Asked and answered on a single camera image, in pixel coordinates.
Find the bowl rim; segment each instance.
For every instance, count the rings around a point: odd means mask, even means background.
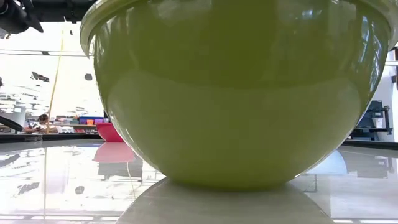
[[[90,46],[94,29],[102,23],[104,18],[114,14],[117,10],[140,0],[97,0],[86,12],[81,20],[80,45],[87,57],[90,56]],[[359,0],[378,10],[387,20],[391,29],[389,50],[398,42],[398,0]]]

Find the glossy table surface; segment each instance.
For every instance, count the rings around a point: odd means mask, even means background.
[[[118,223],[398,223],[396,158],[341,146],[280,189],[237,193],[176,185],[124,143],[0,144],[0,223],[115,223],[125,210]]]

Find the bowl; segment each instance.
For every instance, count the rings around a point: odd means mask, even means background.
[[[390,0],[97,1],[81,25],[104,108],[176,182],[262,190],[336,149],[397,40]]]
[[[98,123],[95,125],[99,136],[106,142],[124,142],[112,123]]]

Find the black equipment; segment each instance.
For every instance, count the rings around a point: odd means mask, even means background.
[[[3,124],[11,129],[14,129],[15,131],[22,131],[24,129],[24,127],[22,127],[20,124],[16,123],[15,121],[12,121],[2,116],[0,116],[0,124]]]
[[[0,35],[19,34],[41,22],[76,23],[96,0],[0,0]]]
[[[383,106],[382,101],[373,100],[366,110],[361,121],[351,133],[351,139],[378,141],[378,133],[392,134],[389,120],[390,107]],[[384,118],[385,128],[377,128],[374,124],[373,118]]]

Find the person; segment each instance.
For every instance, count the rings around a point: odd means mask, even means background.
[[[37,133],[47,133],[47,123],[49,122],[49,116],[47,116],[46,114],[42,114],[39,116],[37,121],[39,122],[40,126],[25,127],[23,132],[25,132],[25,133],[36,133],[36,132]],[[60,126],[50,125],[49,133],[60,133],[60,132],[62,132],[62,128]]]

